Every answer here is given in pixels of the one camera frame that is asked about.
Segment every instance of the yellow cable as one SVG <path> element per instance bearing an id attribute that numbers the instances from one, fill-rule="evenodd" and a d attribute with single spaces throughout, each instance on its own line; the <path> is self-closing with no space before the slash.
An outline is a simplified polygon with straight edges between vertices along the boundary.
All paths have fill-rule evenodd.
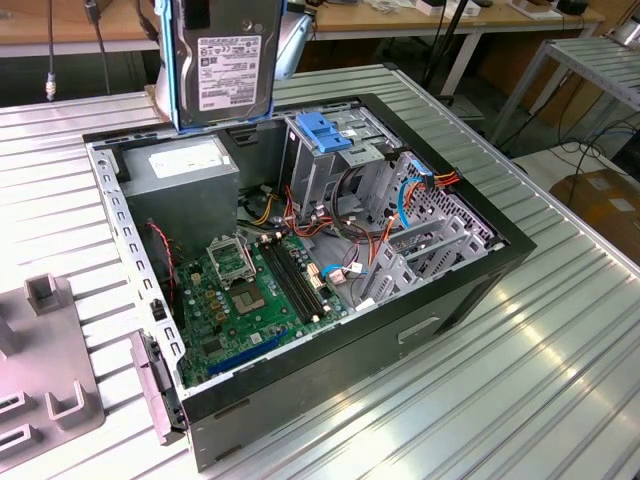
<path id="1" fill-rule="evenodd" d="M 271 213 L 271 203 L 272 202 L 273 202 L 273 196 L 269 195 L 269 201 L 267 202 L 267 208 L 265 209 L 265 211 L 262 214 L 262 216 L 258 220 L 253 222 L 254 225 L 262 225 L 263 223 L 265 223 L 268 220 L 269 214 Z"/>

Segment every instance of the blue plastic latch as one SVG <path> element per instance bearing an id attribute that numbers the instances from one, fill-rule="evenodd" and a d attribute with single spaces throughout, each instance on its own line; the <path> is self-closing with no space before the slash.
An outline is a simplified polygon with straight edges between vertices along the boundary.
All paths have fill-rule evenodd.
<path id="1" fill-rule="evenodd" d="M 322 153 L 337 152 L 351 147 L 351 140 L 340 135 L 329 120 L 318 112 L 301 113 L 296 116 L 298 125 Z"/>

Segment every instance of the gray power supply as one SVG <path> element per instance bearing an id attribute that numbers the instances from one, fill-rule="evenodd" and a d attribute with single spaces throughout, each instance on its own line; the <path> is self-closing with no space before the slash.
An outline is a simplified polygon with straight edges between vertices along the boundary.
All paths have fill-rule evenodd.
<path id="1" fill-rule="evenodd" d="M 122 182 L 137 226 L 163 226 L 184 255 L 236 230 L 239 170 L 217 137 L 186 138 L 123 153 Z"/>

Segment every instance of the hard drive label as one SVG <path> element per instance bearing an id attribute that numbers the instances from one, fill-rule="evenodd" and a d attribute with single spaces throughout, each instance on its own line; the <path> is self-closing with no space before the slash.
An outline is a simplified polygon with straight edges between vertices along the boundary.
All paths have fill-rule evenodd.
<path id="1" fill-rule="evenodd" d="M 201 111 L 256 102 L 261 41 L 259 35 L 198 39 Z"/>

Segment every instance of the empty cpu socket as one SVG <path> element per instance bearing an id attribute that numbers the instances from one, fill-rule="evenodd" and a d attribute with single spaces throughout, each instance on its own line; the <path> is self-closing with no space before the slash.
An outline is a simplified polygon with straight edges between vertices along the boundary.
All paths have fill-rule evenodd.
<path id="1" fill-rule="evenodd" d="M 240 315 L 258 310 L 267 304 L 255 282 L 244 282 L 232 287 L 229 295 Z"/>

